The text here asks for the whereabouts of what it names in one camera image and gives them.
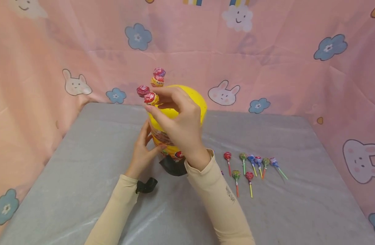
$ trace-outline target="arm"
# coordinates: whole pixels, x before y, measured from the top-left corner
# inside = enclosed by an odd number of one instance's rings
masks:
[[[118,244],[127,217],[137,202],[138,177],[152,162],[152,159],[165,148],[164,145],[159,145],[152,150],[146,148],[152,139],[150,132],[149,122],[146,121],[134,144],[130,166],[126,173],[120,176],[106,208],[90,232],[85,245]]]
[[[221,245],[255,245],[246,217],[221,175],[213,150],[207,152],[209,163],[194,162],[197,168],[193,168],[185,161],[185,167],[187,178],[201,197]]]
[[[171,141],[186,157],[188,179],[204,202],[209,217],[222,245],[255,245],[246,217],[225,182],[213,156],[202,144],[201,109],[181,88],[153,88],[159,95],[158,107],[144,108],[167,132]],[[179,112],[168,118],[161,109]]]
[[[117,245],[123,227],[137,202],[137,181],[121,175],[106,208],[100,215],[85,245]]]

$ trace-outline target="lollipop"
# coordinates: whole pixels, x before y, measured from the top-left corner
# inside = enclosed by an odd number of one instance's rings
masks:
[[[262,174],[262,179],[265,178],[265,173],[267,170],[267,166],[270,164],[269,158],[264,158],[262,159],[262,164],[263,164],[263,174]]]
[[[253,154],[250,154],[247,156],[247,159],[250,161],[251,165],[253,166],[255,176],[257,176],[257,172],[255,171],[255,162],[254,162],[255,156]]]
[[[141,98],[144,98],[144,96],[149,93],[150,90],[149,90],[149,87],[148,86],[145,86],[145,85],[141,85],[137,88],[137,93],[138,93],[138,96],[140,96]]]
[[[235,183],[236,183],[236,196],[239,197],[239,188],[237,186],[237,180],[239,180],[239,178],[240,178],[239,170],[232,171],[232,177],[234,177]]]
[[[247,159],[247,155],[246,155],[246,153],[241,153],[241,154],[239,154],[239,158],[242,160],[242,162],[243,162],[243,164],[242,164],[242,166],[243,166],[243,175],[245,175],[246,174],[246,167],[245,167],[245,160]]]
[[[165,70],[163,70],[162,68],[160,67],[157,67],[154,71],[153,71],[153,76],[159,76],[159,77],[164,77],[165,76]]]
[[[253,198],[253,191],[251,190],[251,180],[252,180],[252,178],[254,177],[254,174],[253,174],[252,172],[247,172],[245,176],[246,176],[247,180],[249,181],[249,185],[250,185],[250,196],[251,196],[251,198]]]
[[[164,85],[165,71],[162,68],[156,68],[153,71],[153,77],[151,80],[152,87],[162,87]]]
[[[279,164],[278,164],[277,160],[274,157],[272,157],[270,159],[270,164],[272,164],[273,166],[275,166],[280,171],[280,173],[286,178],[286,180],[288,180],[288,178],[285,176],[285,174],[283,173],[283,171],[281,171],[281,169],[279,167]]]
[[[156,105],[159,102],[159,96],[154,92],[149,92],[144,96],[147,105]]]
[[[230,172],[230,176],[231,176],[231,167],[230,167],[231,152],[225,152],[223,156],[224,156],[224,159],[227,160],[228,171]]]
[[[261,180],[262,180],[263,179],[263,177],[262,177],[262,171],[261,171],[262,157],[256,156],[254,158],[254,162],[259,166],[259,171],[260,171]]]

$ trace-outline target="hand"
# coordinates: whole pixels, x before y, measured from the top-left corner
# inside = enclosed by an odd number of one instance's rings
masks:
[[[153,88],[159,95],[159,103],[144,108],[166,131],[171,141],[183,152],[189,164],[203,170],[210,162],[210,155],[201,140],[201,108],[179,87]],[[179,115],[170,119],[159,109],[173,108]]]
[[[138,179],[139,175],[151,164],[152,159],[167,147],[166,145],[159,145],[152,150],[148,150],[146,145],[152,139],[152,135],[149,135],[150,133],[151,127],[147,120],[142,126],[138,139],[134,144],[133,157],[125,173],[127,177]]]

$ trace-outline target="gray tablecloth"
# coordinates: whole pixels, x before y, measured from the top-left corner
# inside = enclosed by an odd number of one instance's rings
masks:
[[[83,244],[128,167],[146,118],[138,106],[87,104],[0,245]],[[375,245],[375,233],[303,118],[209,111],[203,132],[234,192],[225,151],[240,171],[241,152],[275,156],[289,178],[270,167],[265,180],[254,178],[254,199],[247,180],[239,181],[238,200],[258,245]],[[120,244],[218,244],[186,177],[171,176],[157,163],[142,180],[150,176],[159,181],[156,190],[139,196]]]

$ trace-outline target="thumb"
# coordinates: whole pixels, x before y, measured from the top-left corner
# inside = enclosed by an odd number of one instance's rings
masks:
[[[149,157],[151,159],[153,159],[154,157],[156,157],[157,154],[161,153],[162,150],[166,149],[167,146],[166,145],[158,145],[156,146],[154,149],[152,149],[151,151],[149,151]]]
[[[153,118],[160,124],[163,129],[167,129],[167,127],[171,124],[172,120],[164,115],[164,113],[162,113],[161,110],[159,110],[159,108],[157,108],[156,106],[145,105],[144,108],[153,116]]]

